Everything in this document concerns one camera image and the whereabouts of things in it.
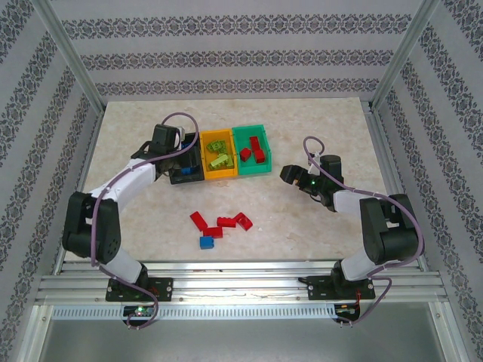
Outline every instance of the yellow bin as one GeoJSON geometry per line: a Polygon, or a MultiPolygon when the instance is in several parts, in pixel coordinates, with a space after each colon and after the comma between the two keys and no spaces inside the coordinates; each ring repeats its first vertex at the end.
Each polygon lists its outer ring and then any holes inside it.
{"type": "Polygon", "coordinates": [[[199,134],[200,147],[202,149],[203,172],[205,179],[220,179],[222,177],[238,176],[238,160],[236,157],[235,142],[233,142],[233,132],[227,130],[206,130],[199,134]],[[218,170],[210,170],[208,165],[219,156],[217,152],[208,151],[207,145],[213,141],[225,141],[226,152],[232,156],[233,168],[223,165],[218,170]]]}

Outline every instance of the robotic arm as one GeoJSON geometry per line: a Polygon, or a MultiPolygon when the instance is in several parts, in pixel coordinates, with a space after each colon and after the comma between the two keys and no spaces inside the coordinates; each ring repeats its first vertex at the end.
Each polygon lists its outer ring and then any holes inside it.
{"type": "MultiPolygon", "coordinates": [[[[322,156],[320,167],[343,183],[339,156],[322,156]]],[[[321,204],[330,211],[349,213],[361,219],[364,248],[341,262],[348,281],[363,280],[381,265],[405,260],[416,253],[418,240],[414,225],[388,201],[345,190],[325,175],[311,174],[297,165],[284,166],[280,177],[286,183],[295,183],[312,197],[319,197],[321,204]]],[[[389,197],[414,214],[407,195],[389,197]]]]}
{"type": "Polygon", "coordinates": [[[197,166],[193,163],[199,157],[193,152],[199,150],[192,148],[197,138],[198,126],[194,118],[185,113],[169,115],[161,124],[155,126],[152,139],[146,141],[131,156],[128,165],[110,181],[91,192],[75,192],[71,195],[62,244],[64,249],[77,256],[91,258],[93,265],[98,262],[100,270],[111,277],[106,300],[109,300],[109,290],[114,289],[117,292],[115,294],[124,297],[126,302],[130,299],[145,302],[147,296],[147,300],[154,300],[157,308],[158,299],[163,300],[156,288],[160,278],[149,278],[146,266],[121,248],[119,214],[131,199],[163,173],[197,166]],[[194,122],[196,133],[189,145],[183,144],[183,128],[164,125],[174,115],[185,115],[194,122]]]}
{"type": "Polygon", "coordinates": [[[349,213],[360,218],[364,244],[353,256],[336,262],[330,276],[299,278],[301,283],[308,286],[309,299],[347,300],[355,296],[358,301],[374,299],[370,279],[389,282],[377,301],[360,318],[360,309],[357,315],[342,314],[342,317],[338,314],[341,321],[353,325],[364,320],[391,287],[390,278],[375,274],[385,268],[403,266],[414,261],[423,252],[422,232],[407,195],[387,197],[345,186],[339,156],[321,156],[324,145],[315,137],[307,137],[303,147],[309,157],[309,170],[287,165],[283,167],[280,177],[286,183],[295,183],[299,190],[309,194],[330,211],[349,213]],[[310,139],[322,145],[321,152],[312,154],[308,151],[306,141],[310,139]]]}

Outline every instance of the gray floor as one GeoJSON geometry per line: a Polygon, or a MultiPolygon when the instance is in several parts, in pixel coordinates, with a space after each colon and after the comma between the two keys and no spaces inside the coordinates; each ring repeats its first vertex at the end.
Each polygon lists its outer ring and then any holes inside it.
{"type": "Polygon", "coordinates": [[[163,321],[130,331],[120,321],[53,321],[42,361],[440,361],[429,309],[381,305],[364,323],[332,320],[163,321]]]}

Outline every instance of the beige tabletop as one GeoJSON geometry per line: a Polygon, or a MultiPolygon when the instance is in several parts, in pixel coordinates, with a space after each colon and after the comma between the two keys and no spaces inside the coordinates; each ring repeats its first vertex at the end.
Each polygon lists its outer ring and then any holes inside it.
{"type": "MultiPolygon", "coordinates": [[[[272,172],[172,186],[161,177],[121,214],[122,246],[140,260],[334,259],[362,246],[360,220],[332,213],[296,186],[281,181],[286,164],[307,167],[305,136],[324,141],[342,158],[346,184],[384,192],[358,98],[298,100],[181,100],[111,102],[100,129],[85,184],[88,192],[118,173],[149,140],[155,124],[172,112],[188,112],[200,130],[263,124],[272,150],[272,172]],[[245,213],[254,226],[224,229],[215,248],[200,250],[200,232],[189,215],[199,211],[215,226],[219,216],[245,213]]],[[[187,118],[171,119],[187,131],[187,118]]],[[[316,144],[312,150],[317,151],[316,144]]],[[[67,253],[67,260],[76,259],[67,253]]]]}

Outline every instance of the patterned wallpaper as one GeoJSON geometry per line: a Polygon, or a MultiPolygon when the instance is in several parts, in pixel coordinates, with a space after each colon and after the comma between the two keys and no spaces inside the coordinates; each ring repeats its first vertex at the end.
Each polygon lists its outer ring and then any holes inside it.
{"type": "Polygon", "coordinates": [[[477,2],[440,3],[380,109],[471,360],[483,360],[482,21],[477,2]]]}
{"type": "Polygon", "coordinates": [[[369,100],[419,3],[52,2],[105,100],[369,100]]]}
{"type": "Polygon", "coordinates": [[[14,359],[97,115],[28,1],[0,1],[0,361],[14,359]]]}

